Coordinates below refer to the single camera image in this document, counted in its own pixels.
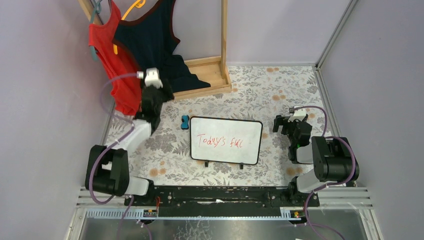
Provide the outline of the blue whiteboard eraser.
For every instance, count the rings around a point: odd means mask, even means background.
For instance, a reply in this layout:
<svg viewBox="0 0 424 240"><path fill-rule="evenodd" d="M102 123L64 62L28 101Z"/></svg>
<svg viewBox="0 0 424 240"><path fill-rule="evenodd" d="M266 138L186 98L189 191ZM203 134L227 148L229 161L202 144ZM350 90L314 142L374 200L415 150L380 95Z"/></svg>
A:
<svg viewBox="0 0 424 240"><path fill-rule="evenodd" d="M180 128L181 128L182 130L188 130L188 129L190 128L189 123L190 123L190 117L189 117L188 115L183 115L183 116L181 117L181 125L180 125Z"/></svg>

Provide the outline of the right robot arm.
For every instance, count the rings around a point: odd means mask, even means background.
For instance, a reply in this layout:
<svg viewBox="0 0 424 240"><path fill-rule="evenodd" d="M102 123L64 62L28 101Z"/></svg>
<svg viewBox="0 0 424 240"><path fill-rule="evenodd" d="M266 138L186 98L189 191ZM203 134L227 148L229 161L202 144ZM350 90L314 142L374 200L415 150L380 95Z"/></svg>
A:
<svg viewBox="0 0 424 240"><path fill-rule="evenodd" d="M294 177L288 188L295 194L308 194L321 186L343 185L356 181L360 168L347 138L311 136L312 126L307 116L277 115L272 131L289 140L288 158L293 164L312 165L309 172Z"/></svg>

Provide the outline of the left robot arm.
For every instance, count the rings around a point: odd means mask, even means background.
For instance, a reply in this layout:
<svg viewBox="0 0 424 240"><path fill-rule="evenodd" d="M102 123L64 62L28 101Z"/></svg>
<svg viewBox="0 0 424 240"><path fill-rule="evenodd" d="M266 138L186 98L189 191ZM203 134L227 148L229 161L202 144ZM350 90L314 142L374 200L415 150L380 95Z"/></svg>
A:
<svg viewBox="0 0 424 240"><path fill-rule="evenodd" d="M124 195L145 196L150 180L130 174L129 157L149 139L161 122L163 103L173 100L174 93L169 81L161 80L157 88L145 82L141 94L141 111L133 119L126 119L130 130L111 145L94 145L89 152L85 188L94 199L96 193L111 198Z"/></svg>

